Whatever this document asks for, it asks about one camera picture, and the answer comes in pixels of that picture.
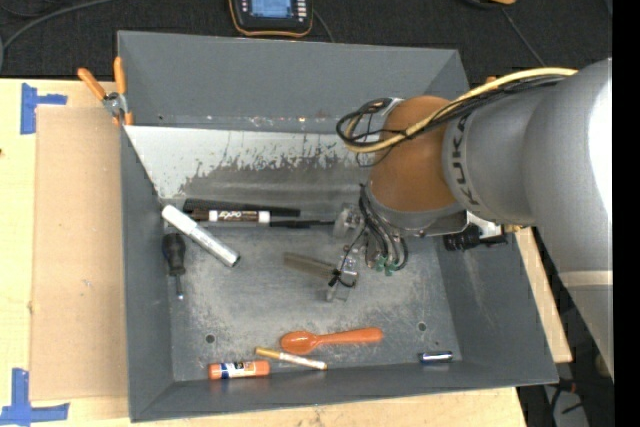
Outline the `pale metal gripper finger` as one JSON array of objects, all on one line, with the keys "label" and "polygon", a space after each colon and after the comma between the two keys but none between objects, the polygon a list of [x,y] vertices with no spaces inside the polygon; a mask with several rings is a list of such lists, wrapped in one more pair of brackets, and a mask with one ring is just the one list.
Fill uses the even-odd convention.
[{"label": "pale metal gripper finger", "polygon": [[288,268],[313,276],[334,276],[338,273],[337,267],[334,264],[297,253],[284,253],[283,262]]},{"label": "pale metal gripper finger", "polygon": [[327,302],[335,302],[335,301],[346,302],[349,298],[352,288],[353,288],[352,283],[345,283],[341,280],[330,282],[326,290],[326,301]]}]

